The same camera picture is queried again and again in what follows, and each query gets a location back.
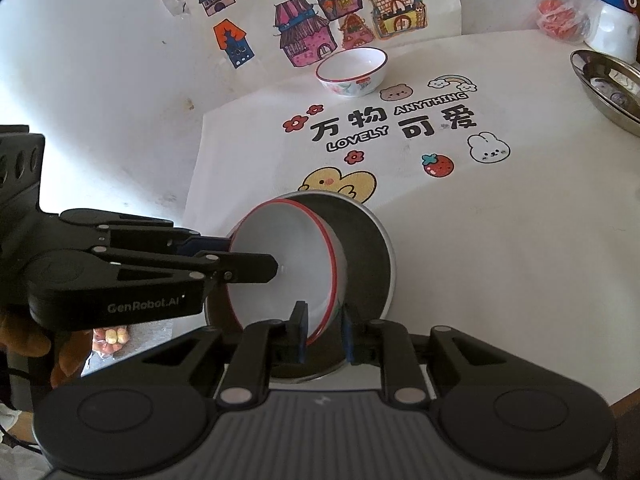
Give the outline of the deep stainless steel bowl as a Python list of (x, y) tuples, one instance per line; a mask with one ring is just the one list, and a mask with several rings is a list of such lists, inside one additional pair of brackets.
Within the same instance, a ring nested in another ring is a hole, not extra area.
[[(342, 244), (347, 261), (344, 301), (357, 307), (365, 320), (384, 318), (394, 296), (395, 256), (390, 238), (375, 215), (356, 200), (330, 192), (295, 192), (282, 197), (309, 207), (332, 229)], [(228, 285), (212, 292), (206, 300), (205, 318), (227, 334), (244, 327), (233, 315)], [(325, 332), (313, 343), (307, 342), (302, 364), (273, 367), (276, 382), (306, 382), (338, 370), (345, 362), (341, 343), (340, 310)]]

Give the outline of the red-rimmed white ceramic bowl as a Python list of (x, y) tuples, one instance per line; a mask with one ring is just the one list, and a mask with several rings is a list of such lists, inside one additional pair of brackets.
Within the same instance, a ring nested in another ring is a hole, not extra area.
[(296, 302), (303, 301), (308, 307), (308, 344), (326, 331), (345, 298), (347, 261), (334, 229), (318, 214), (294, 200), (270, 200), (239, 222), (230, 250), (267, 254), (278, 264), (267, 283), (228, 286), (231, 309), (241, 326), (286, 320)]

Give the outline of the floral white ceramic bowl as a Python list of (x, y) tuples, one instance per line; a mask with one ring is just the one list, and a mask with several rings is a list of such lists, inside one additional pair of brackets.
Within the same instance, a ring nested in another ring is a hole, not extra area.
[(386, 76), (388, 55), (374, 47), (359, 47), (332, 54), (314, 71), (323, 88), (342, 98), (372, 93)]

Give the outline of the steel plate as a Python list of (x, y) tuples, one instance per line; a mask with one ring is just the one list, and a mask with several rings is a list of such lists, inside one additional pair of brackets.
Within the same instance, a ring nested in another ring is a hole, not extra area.
[(633, 136), (639, 135), (639, 70), (603, 53), (579, 49), (570, 65), (593, 106)]

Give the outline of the bag of fruit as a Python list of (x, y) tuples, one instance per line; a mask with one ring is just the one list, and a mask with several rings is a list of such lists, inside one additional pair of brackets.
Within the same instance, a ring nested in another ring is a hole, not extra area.
[(92, 350), (100, 356), (112, 356), (129, 341), (127, 326), (96, 328), (93, 331)]

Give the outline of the white printed tablecloth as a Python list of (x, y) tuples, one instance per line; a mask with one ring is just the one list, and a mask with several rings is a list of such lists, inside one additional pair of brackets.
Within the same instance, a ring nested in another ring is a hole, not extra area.
[(533, 30), (433, 40), (390, 54), (384, 84), (411, 89), (397, 102), (308, 73), (215, 108), (184, 221), (224, 235), (318, 169), (370, 172), (394, 321), (620, 400), (639, 385), (639, 141), (591, 105), (571, 53)]

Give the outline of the houses drawing paper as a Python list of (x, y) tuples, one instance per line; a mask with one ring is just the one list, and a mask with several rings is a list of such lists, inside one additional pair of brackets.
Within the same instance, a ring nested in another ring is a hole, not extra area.
[(306, 72), (339, 50), (462, 32), (460, 0), (184, 0), (208, 80), (232, 96)]

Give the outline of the red ball in bag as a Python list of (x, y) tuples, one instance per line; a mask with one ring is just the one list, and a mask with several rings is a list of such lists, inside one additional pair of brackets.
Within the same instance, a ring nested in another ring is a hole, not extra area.
[(575, 9), (563, 0), (540, 0), (536, 24), (548, 36), (559, 40), (575, 39), (580, 21)]

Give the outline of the white blue water bottle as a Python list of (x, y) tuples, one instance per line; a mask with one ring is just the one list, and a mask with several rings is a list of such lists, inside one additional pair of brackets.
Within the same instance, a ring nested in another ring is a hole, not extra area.
[(634, 64), (639, 45), (639, 0), (594, 0), (585, 44)]

